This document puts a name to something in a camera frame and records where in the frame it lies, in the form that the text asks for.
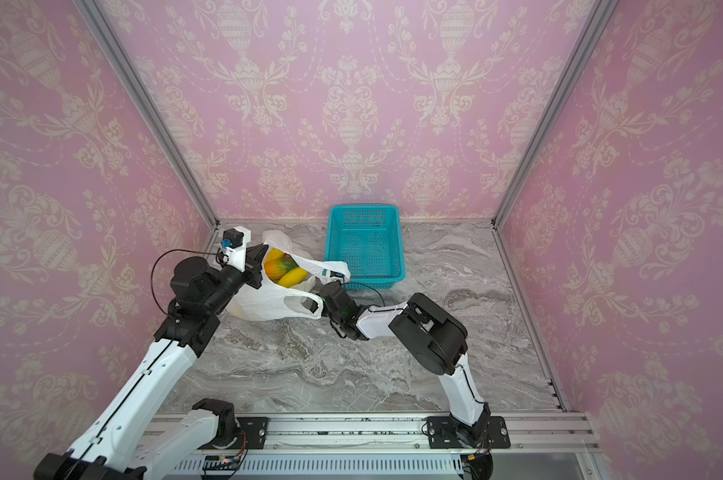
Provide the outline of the white plastic bag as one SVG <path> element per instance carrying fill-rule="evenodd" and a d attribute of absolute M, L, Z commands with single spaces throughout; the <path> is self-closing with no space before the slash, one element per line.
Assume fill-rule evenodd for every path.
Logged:
<path fill-rule="evenodd" d="M 317 320 L 322 316 L 323 302 L 313 289 L 331 282 L 328 279 L 331 271 L 341 272 L 346 277 L 345 282 L 351 278 L 346 262 L 314 260 L 281 231 L 266 230 L 262 243 L 269 247 L 268 252 L 276 248 L 292 255 L 297 266 L 306 270 L 309 276 L 297 286 L 284 288 L 270 281 L 263 271 L 261 288 L 242 286 L 230 300 L 225 311 L 232 317 L 250 322 L 285 318 Z"/>

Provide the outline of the orange green mango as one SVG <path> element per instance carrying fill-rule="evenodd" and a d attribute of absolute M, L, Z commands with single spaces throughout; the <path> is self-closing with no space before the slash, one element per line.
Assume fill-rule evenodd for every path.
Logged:
<path fill-rule="evenodd" d="M 272 282 L 279 282 L 283 276 L 297 268 L 296 262 L 289 254 L 272 248 L 263 262 L 263 271 Z"/>

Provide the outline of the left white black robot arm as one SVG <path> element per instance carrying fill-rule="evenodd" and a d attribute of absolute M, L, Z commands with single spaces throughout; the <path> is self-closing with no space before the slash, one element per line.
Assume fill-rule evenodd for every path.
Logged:
<path fill-rule="evenodd" d="M 173 300 L 135 372 L 65 453 L 42 458 L 34 478 L 162 479 L 203 446 L 244 445 L 233 405 L 208 398 L 153 442 L 139 441 L 177 381 L 207 348 L 230 300 L 244 286 L 260 286 L 266 252 L 264 245 L 233 246 L 223 240 L 219 266 L 194 255 L 179 262 L 170 282 Z"/>

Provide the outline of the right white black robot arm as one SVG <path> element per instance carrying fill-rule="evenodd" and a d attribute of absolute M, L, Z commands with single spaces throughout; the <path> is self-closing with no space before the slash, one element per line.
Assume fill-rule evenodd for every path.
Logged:
<path fill-rule="evenodd" d="M 467 328 L 431 298 L 415 293 L 397 305 L 360 306 L 339 282 L 322 286 L 322 315 L 342 338 L 369 341 L 394 337 L 439 378 L 455 436 L 467 446 L 489 445 L 489 404 L 479 394 L 469 366 Z"/>

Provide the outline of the yellow banana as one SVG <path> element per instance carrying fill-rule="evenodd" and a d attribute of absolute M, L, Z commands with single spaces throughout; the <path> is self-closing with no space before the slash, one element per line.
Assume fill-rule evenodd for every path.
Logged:
<path fill-rule="evenodd" d="M 282 286 L 284 288 L 291 288 L 295 285 L 301 284 L 307 277 L 309 276 L 309 273 L 300 268 L 295 267 L 291 269 L 289 272 L 285 273 L 277 282 L 279 286 Z"/>

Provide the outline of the teal plastic basket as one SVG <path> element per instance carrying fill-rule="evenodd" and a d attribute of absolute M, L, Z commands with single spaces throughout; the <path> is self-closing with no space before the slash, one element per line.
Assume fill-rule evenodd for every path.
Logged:
<path fill-rule="evenodd" d="M 347 263 L 348 289 L 393 288 L 407 274 L 399 208 L 387 204 L 331 208 L 324 259 Z"/>

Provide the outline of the perforated white vent strip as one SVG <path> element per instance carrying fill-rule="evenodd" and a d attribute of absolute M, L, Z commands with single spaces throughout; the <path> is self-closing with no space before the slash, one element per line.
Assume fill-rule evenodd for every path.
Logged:
<path fill-rule="evenodd" d="M 239 470 L 216 470 L 195 455 L 177 465 L 169 479 L 459 479 L 463 462 L 449 453 L 425 454 L 255 454 Z"/>

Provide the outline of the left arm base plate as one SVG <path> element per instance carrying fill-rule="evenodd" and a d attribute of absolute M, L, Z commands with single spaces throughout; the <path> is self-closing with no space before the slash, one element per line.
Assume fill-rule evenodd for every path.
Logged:
<path fill-rule="evenodd" d="M 217 449 L 263 450 L 268 426 L 269 418 L 262 416 L 222 420 L 217 436 L 210 444 Z"/>

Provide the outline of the aluminium front rail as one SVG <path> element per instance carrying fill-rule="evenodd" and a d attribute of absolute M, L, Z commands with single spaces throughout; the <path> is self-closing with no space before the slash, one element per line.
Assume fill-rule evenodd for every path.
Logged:
<path fill-rule="evenodd" d="M 269 418 L 263 450 L 251 453 L 413 453 L 417 450 L 453 453 L 597 453 L 599 442 L 585 416 L 557 411 L 503 412 L 501 416 L 511 438 L 509 449 L 431 449 L 423 429 L 429 416 L 447 416 L 439 412 L 403 413 L 281 413 L 262 414 Z M 92 446 L 107 452 L 119 450 L 133 456 L 162 434 L 172 433 L 184 441 L 182 450 L 193 452 L 214 448 L 218 415 L 193 410 L 185 415 L 159 414 L 145 425 L 128 426 L 124 422 L 97 421 L 76 441 L 76 446 Z"/>

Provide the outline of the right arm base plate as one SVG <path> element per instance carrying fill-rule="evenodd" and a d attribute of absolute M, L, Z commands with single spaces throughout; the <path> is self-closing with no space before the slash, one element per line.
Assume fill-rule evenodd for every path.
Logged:
<path fill-rule="evenodd" d="M 429 416 L 423 429 L 431 449 L 509 449 L 509 428 L 501 416 L 466 426 L 451 416 Z"/>

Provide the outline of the left corner aluminium post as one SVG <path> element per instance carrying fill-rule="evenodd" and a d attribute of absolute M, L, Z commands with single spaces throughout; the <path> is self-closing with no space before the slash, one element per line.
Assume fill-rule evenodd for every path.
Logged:
<path fill-rule="evenodd" d="M 156 144 L 165 155 L 203 220 L 212 230 L 215 230 L 219 224 L 219 219 L 210 201 L 184 159 L 178 142 L 172 137 L 156 103 L 141 80 L 134 62 L 117 38 L 115 31 L 106 18 L 104 9 L 98 1 L 74 0 L 73 4 L 103 50 L 132 103 L 153 135 Z"/>

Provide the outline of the corner aluminium post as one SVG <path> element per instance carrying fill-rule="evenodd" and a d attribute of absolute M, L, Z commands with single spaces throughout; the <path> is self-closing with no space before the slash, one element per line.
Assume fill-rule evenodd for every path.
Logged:
<path fill-rule="evenodd" d="M 132 103 L 153 135 L 156 144 L 165 155 L 203 220 L 212 230 L 215 230 L 219 224 L 219 219 L 210 201 L 184 159 L 178 142 L 172 137 L 156 103 L 141 80 L 134 62 L 117 38 L 115 31 L 106 18 L 104 9 L 98 1 L 74 0 L 73 4 L 103 50 Z"/>
<path fill-rule="evenodd" d="M 581 31 L 581 34 L 577 37 L 573 51 L 571 51 L 571 55 L 567 58 L 565 65 L 563 65 L 561 77 L 557 80 L 555 89 L 553 89 L 553 93 L 551 93 L 551 98 L 549 98 L 547 106 L 543 109 L 543 116 L 541 116 L 537 127 L 533 130 L 533 136 L 531 136 L 531 141 L 529 141 L 527 149 L 525 149 L 523 156 L 521 156 L 517 170 L 515 170 L 515 173 L 511 176 L 509 187 L 507 187 L 507 191 L 505 191 L 505 196 L 503 196 L 503 201 L 501 201 L 501 205 L 499 205 L 497 215 L 493 218 L 493 227 L 495 230 L 501 230 L 503 225 L 509 220 L 511 209 L 513 209 L 513 205 L 515 205 L 515 201 L 517 201 L 517 197 L 519 197 L 519 193 L 521 193 L 521 189 L 523 189 L 525 180 L 527 180 L 529 173 L 531 173 L 533 166 L 535 166 L 537 156 L 541 153 L 541 149 L 545 146 L 549 134 L 551 134 L 553 127 L 557 124 L 559 115 L 561 115 L 561 112 L 563 112 L 563 109 L 567 106 L 567 100 L 569 100 L 573 88 L 577 85 L 577 80 L 581 77 L 581 73 L 583 73 L 583 69 L 585 69 L 585 64 L 587 64 L 587 61 L 591 58 L 593 49 L 595 49 L 595 45 L 599 42 L 599 38 L 601 38 L 605 27 L 607 27 L 609 18 L 611 18 L 611 14 L 615 11 L 617 4 L 619 4 L 619 2 L 615 0 L 599 0 L 593 4 L 593 9 L 591 9 L 591 13 L 589 13 L 587 21 L 585 21 L 585 25 L 583 25 L 583 31 Z"/>

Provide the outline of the right corner aluminium post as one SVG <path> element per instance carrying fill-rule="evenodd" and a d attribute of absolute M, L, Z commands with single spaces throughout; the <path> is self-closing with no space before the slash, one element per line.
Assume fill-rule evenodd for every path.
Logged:
<path fill-rule="evenodd" d="M 585 64 L 587 64 L 587 61 L 591 58 L 593 49 L 595 49 L 595 45 L 599 42 L 599 38 L 601 38 L 605 27 L 607 27 L 609 18 L 611 18 L 611 14 L 615 11 L 617 4 L 619 4 L 619 2 L 615 0 L 599 0 L 593 4 L 593 9 L 591 9 L 591 13 L 589 13 L 587 21 L 585 21 L 585 25 L 583 25 L 583 31 L 581 31 L 581 34 L 577 37 L 573 51 L 571 51 L 571 55 L 567 58 L 565 65 L 563 65 L 561 77 L 557 80 L 555 89 L 553 89 L 553 93 L 551 93 L 551 98 L 549 98 L 547 106 L 543 109 L 543 116 L 541 116 L 537 127 L 533 130 L 533 136 L 531 136 L 531 141 L 529 141 L 527 149 L 525 149 L 523 156 L 521 156 L 517 170 L 515 170 L 515 173 L 511 176 L 509 187 L 507 187 L 507 191 L 505 191 L 505 196 L 503 196 L 503 201 L 501 201 L 501 205 L 499 205 L 497 215 L 493 218 L 493 227 L 495 230 L 501 230 L 503 225 L 509 220 L 511 209 L 513 209 L 513 205 L 515 205 L 515 201 L 517 201 L 517 197 L 519 197 L 519 193 L 521 193 L 521 189 L 523 189 L 525 180 L 527 180 L 529 173 L 531 173 L 533 166 L 535 166 L 537 156 L 541 153 L 541 149 L 545 146 L 549 134 L 551 134 L 553 127 L 557 124 L 559 115 L 561 115 L 561 112 L 563 112 L 563 109 L 567 106 L 567 100 L 569 100 L 573 88 L 577 85 L 577 80 L 581 77 L 581 73 L 583 73 L 583 69 L 585 69 Z"/>

